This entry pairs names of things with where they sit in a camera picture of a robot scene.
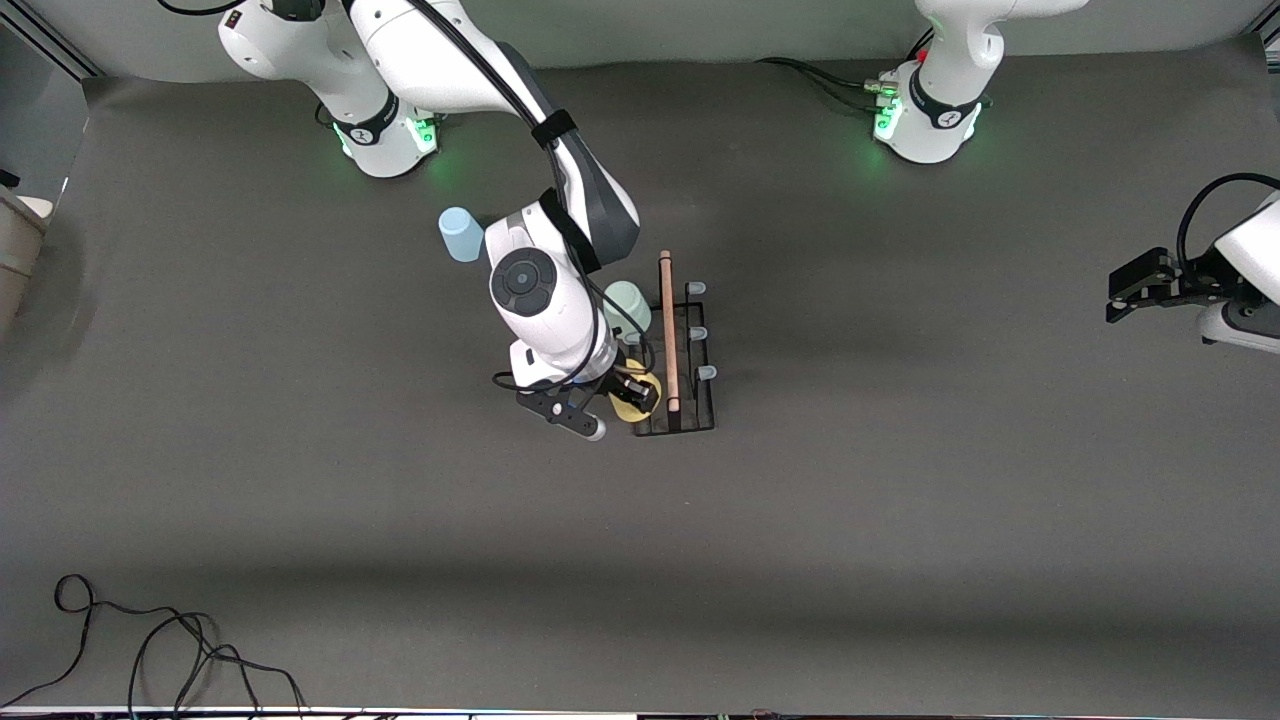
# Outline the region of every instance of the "light blue cup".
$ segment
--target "light blue cup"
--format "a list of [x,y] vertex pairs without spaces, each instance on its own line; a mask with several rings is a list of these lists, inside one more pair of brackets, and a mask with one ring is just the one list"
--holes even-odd
[[484,247],[484,229],[463,208],[440,213],[440,236],[449,256],[458,263],[475,263]]

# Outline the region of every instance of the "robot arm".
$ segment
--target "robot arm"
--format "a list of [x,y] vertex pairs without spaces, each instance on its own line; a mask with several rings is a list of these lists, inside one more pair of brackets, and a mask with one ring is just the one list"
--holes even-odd
[[344,0],[344,6],[396,95],[434,113],[518,115],[552,160],[556,190],[485,232],[490,296],[517,337],[515,383],[503,387],[518,391],[518,402],[549,423],[589,439],[604,433],[585,411],[595,392],[652,411],[659,391],[623,369],[626,359],[586,279],[631,254],[639,215],[568,114],[525,59],[481,33],[457,0]]
[[1179,228],[1178,250],[1153,247],[1111,273],[1107,322],[1119,323],[1142,307],[1202,305],[1199,332],[1206,345],[1225,342],[1280,354],[1280,192],[1217,238],[1196,259],[1185,258],[1187,231],[1204,199],[1217,187],[1249,179],[1280,190],[1280,181],[1240,173],[1206,187]]
[[[387,85],[412,105],[434,113],[511,113],[543,128],[567,118],[520,53],[480,32],[457,0],[347,0],[346,6]],[[449,29],[442,29],[442,22]],[[488,68],[477,67],[468,50]],[[509,88],[516,102],[494,81]],[[563,131],[548,150],[559,196],[590,241],[590,247],[575,251],[582,255],[588,272],[622,260],[640,234],[631,197],[571,122],[554,129]]]
[[387,88],[358,42],[332,49],[335,28],[323,0],[241,3],[227,10],[218,37],[244,72],[296,79],[334,118],[343,149],[366,174],[402,176],[435,150],[429,118]]
[[922,63],[909,59],[881,82],[902,86],[876,138],[913,163],[951,159],[973,136],[982,92],[1005,59],[996,23],[1046,18],[1076,10],[1089,0],[915,0],[933,23],[934,38]]

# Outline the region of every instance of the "gray mat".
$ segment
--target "gray mat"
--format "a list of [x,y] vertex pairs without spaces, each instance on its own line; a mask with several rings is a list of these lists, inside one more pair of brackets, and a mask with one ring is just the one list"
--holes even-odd
[[[488,269],[434,229],[547,187],[515,119],[374,182],[300,86],[93,86],[4,348],[0,688],[69,659],[76,570],[321,705],[1274,716],[1276,360],[1102,320],[1201,186],[1276,168],[1265,78],[1257,38],[1014,59],[919,168],[785,68],[547,73],[644,215],[600,279],[673,250],[723,372],[717,432],[596,446],[489,386]],[[147,625],[33,701],[122,702]]]

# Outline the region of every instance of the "wooden dowel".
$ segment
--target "wooden dowel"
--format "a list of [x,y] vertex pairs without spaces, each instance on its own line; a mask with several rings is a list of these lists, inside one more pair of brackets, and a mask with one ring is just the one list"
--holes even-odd
[[671,251],[658,254],[662,268],[662,316],[664,323],[663,343],[667,350],[667,411],[680,413],[680,357],[676,350],[676,292],[671,273]]

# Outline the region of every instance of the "black cable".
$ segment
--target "black cable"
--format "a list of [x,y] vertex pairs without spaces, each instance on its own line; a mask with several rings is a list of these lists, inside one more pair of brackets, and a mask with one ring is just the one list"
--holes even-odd
[[863,83],[860,82],[855,82],[851,79],[842,78],[837,74],[828,73],[827,70],[819,68],[818,65],[814,65],[813,63],[805,63],[804,60],[796,60],[795,58],[778,58],[778,56],[760,58],[759,60],[756,60],[756,63],[763,63],[765,65],[783,65],[787,68],[795,68],[808,76],[818,76],[832,85],[838,85],[840,87],[847,87],[850,90],[863,88]]
[[170,13],[187,15],[188,18],[207,18],[209,15],[220,15],[227,10],[239,8],[241,5],[244,4],[244,0],[234,0],[232,3],[227,3],[225,5],[219,5],[216,8],[200,8],[196,10],[189,10],[187,8],[175,8],[169,3],[166,3],[165,0],[156,0],[156,3],[159,3],[161,8],[169,10]]
[[[84,588],[87,601],[84,602],[83,606],[72,607],[64,602],[63,594],[67,591],[68,583],[70,583],[72,580],[78,582]],[[150,633],[147,633],[146,638],[142,641],[142,644],[138,647],[137,655],[133,659],[133,669],[129,673],[129,687],[128,687],[128,711],[131,717],[134,716],[133,694],[137,687],[138,674],[142,669],[142,661],[146,657],[147,647],[161,630],[173,624],[178,624],[179,626],[182,626],[182,629],[186,630],[187,634],[196,641],[196,657],[192,661],[191,673],[188,673],[187,680],[182,685],[182,691],[174,700],[173,717],[175,720],[182,710],[183,703],[187,700],[187,696],[191,693],[191,689],[195,687],[201,674],[205,671],[206,667],[210,666],[211,662],[227,662],[230,665],[236,665],[239,669],[241,680],[244,683],[244,692],[246,694],[248,694],[250,701],[253,703],[255,711],[261,711],[262,703],[259,701],[257,693],[253,691],[253,684],[250,680],[248,670],[283,675],[285,680],[288,680],[289,683],[289,689],[293,693],[293,700],[298,708],[298,716],[300,717],[302,716],[302,706],[306,705],[306,698],[302,696],[302,691],[298,687],[297,680],[293,679],[293,675],[285,670],[280,670],[279,667],[271,667],[269,665],[260,665],[257,662],[251,662],[248,660],[244,660],[241,656],[239,651],[236,650],[236,647],[232,644],[219,644],[215,647],[206,637],[204,625],[207,621],[210,628],[215,628],[214,619],[205,612],[180,612],[177,609],[169,606],[152,607],[150,610],[137,610],[108,600],[97,600],[97,597],[93,594],[93,585],[90,584],[87,578],[78,574],[63,575],[58,580],[58,584],[54,585],[54,605],[58,607],[58,610],[68,615],[81,615],[81,614],[84,615],[84,624],[81,626],[81,639],[79,639],[79,647],[76,651],[76,657],[72,660],[70,665],[68,665],[67,670],[64,670],[61,675],[47,683],[41,683],[38,685],[23,691],[22,693],[18,693],[17,697],[9,700],[4,705],[0,705],[0,708],[14,705],[20,700],[23,700],[24,697],[37,691],[56,685],[58,683],[61,683],[68,676],[70,676],[70,674],[76,670],[76,667],[79,666],[81,660],[84,657],[84,648],[88,646],[88,632],[93,623],[93,612],[99,607],[110,607],[111,610],[115,610],[116,612],[122,612],[124,615],[152,615],[156,612],[169,614],[169,618],[164,619],[159,625],[152,628]]]
[[1260,173],[1231,173],[1229,176],[1222,176],[1216,181],[1204,186],[1204,190],[1199,191],[1196,200],[1192,200],[1187,213],[1183,214],[1183,222],[1178,225],[1178,245],[1175,246],[1178,252],[1178,266],[1183,270],[1183,278],[1185,281],[1188,273],[1190,273],[1190,264],[1187,260],[1187,233],[1192,228],[1192,219],[1196,218],[1196,211],[1199,206],[1204,204],[1204,200],[1213,193],[1215,190],[1222,187],[1224,184],[1233,183],[1236,181],[1249,181],[1265,184],[1272,190],[1280,190],[1280,179],[1271,176],[1263,176]]
[[859,110],[859,111],[867,113],[869,115],[876,115],[877,113],[879,113],[878,108],[873,108],[870,105],[863,105],[860,102],[854,102],[852,100],[850,100],[850,99],[840,95],[833,87],[829,87],[823,81],[827,81],[827,82],[829,82],[832,85],[837,85],[840,87],[845,87],[845,88],[849,88],[849,90],[861,90],[863,88],[863,83],[860,83],[860,82],[854,82],[854,81],[849,81],[849,79],[845,79],[845,78],[838,77],[838,76],[833,76],[833,74],[828,73],[827,70],[823,70],[822,68],[818,68],[818,67],[812,65],[809,63],[805,63],[803,60],[795,60],[795,59],[791,59],[791,58],[762,58],[762,59],[756,60],[756,63],[763,63],[763,64],[768,64],[768,65],[782,65],[782,67],[791,68],[791,69],[799,72],[805,79],[808,79],[809,82],[812,82],[814,85],[814,87],[817,87],[823,94],[826,94],[827,97],[831,97],[832,100],[835,100],[836,102],[840,102],[845,108]]
[[920,50],[924,50],[924,46],[928,45],[931,40],[933,40],[932,26],[929,27],[929,29],[924,31],[924,35],[922,35],[919,40],[915,41],[915,45],[913,45],[911,50],[906,54],[906,59],[914,60],[915,56],[920,53]]

